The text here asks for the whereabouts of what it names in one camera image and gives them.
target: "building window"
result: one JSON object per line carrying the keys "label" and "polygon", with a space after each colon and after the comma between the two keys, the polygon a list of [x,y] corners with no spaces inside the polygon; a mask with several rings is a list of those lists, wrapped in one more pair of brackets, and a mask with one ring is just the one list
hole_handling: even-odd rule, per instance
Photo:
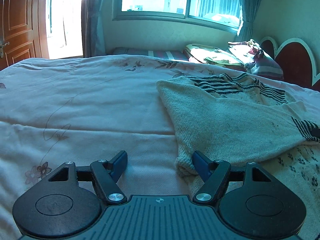
{"label": "building window", "polygon": [[115,19],[153,18],[239,27],[239,0],[117,0]]}

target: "door handle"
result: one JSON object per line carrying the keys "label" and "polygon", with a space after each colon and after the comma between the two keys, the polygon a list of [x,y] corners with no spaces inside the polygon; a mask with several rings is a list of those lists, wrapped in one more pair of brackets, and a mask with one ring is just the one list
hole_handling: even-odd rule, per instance
{"label": "door handle", "polygon": [[3,58],[3,48],[9,44],[10,42],[6,42],[5,44],[2,44],[2,41],[0,41],[0,58]]}

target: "curtain tieback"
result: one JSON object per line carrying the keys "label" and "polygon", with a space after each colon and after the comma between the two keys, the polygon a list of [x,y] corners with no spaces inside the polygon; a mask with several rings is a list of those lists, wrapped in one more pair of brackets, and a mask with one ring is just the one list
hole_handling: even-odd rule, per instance
{"label": "curtain tieback", "polygon": [[88,11],[88,18],[98,17],[101,15],[101,11]]}
{"label": "curtain tieback", "polygon": [[246,22],[246,21],[243,21],[243,27],[248,27],[248,28],[253,28],[253,23],[252,22]]}

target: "door panel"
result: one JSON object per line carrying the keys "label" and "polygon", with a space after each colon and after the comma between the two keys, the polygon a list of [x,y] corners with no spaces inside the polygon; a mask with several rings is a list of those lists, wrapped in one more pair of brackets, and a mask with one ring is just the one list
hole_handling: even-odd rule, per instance
{"label": "door panel", "polygon": [[48,58],[45,11],[43,5],[38,6],[45,4],[45,0],[1,0],[0,3],[0,40],[10,43],[4,47],[0,70],[30,57]]}

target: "black striped pattern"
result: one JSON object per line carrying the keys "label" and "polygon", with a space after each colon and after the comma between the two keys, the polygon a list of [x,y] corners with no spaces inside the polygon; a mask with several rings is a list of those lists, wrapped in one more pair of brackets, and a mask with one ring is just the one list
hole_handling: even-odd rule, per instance
{"label": "black striped pattern", "polygon": [[237,94],[258,88],[261,95],[272,98],[278,104],[288,103],[285,100],[284,90],[268,87],[256,78],[254,79],[254,82],[252,84],[243,86],[241,82],[243,82],[248,77],[248,74],[243,73],[235,78],[232,78],[227,74],[204,78],[188,76],[187,78],[194,81],[197,87],[200,87],[208,93],[218,93],[219,95],[224,97],[228,94]]}
{"label": "black striped pattern", "polygon": [[314,137],[311,135],[311,131],[315,128],[319,128],[314,122],[310,122],[310,121],[299,121],[293,117],[292,121],[294,122],[294,124],[297,126],[299,132],[301,133],[301,135],[307,140],[307,141],[316,141],[316,142],[320,142],[320,138]]}

